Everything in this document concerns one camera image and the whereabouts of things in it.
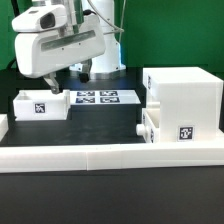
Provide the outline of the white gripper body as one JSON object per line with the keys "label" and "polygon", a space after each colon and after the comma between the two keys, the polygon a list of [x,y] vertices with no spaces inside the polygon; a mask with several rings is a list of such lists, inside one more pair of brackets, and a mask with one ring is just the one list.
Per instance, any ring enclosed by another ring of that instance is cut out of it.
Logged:
{"label": "white gripper body", "polygon": [[60,37],[58,30],[21,33],[15,39],[15,52],[21,74],[38,78],[70,65],[102,55],[106,46],[96,15],[86,16],[79,32]]}

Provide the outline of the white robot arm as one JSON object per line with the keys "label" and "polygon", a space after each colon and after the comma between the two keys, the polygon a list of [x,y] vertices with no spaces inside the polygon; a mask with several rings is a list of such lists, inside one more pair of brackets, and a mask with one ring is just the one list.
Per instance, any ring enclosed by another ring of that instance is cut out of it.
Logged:
{"label": "white robot arm", "polygon": [[13,19],[15,53],[21,74],[42,77],[58,94],[58,70],[91,60],[105,52],[102,16],[82,7],[82,0],[32,0],[32,6]]}

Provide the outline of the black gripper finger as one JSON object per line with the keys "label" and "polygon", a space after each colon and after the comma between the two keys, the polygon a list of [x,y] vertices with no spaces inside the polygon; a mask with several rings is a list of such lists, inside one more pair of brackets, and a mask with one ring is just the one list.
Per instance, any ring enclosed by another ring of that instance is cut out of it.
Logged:
{"label": "black gripper finger", "polygon": [[91,60],[86,60],[81,63],[82,69],[81,73],[79,74],[79,79],[82,83],[87,83],[90,78],[90,70],[92,67],[92,61]]}
{"label": "black gripper finger", "polygon": [[56,81],[56,73],[52,72],[44,76],[44,80],[50,86],[51,92],[53,94],[59,94],[59,84]]}

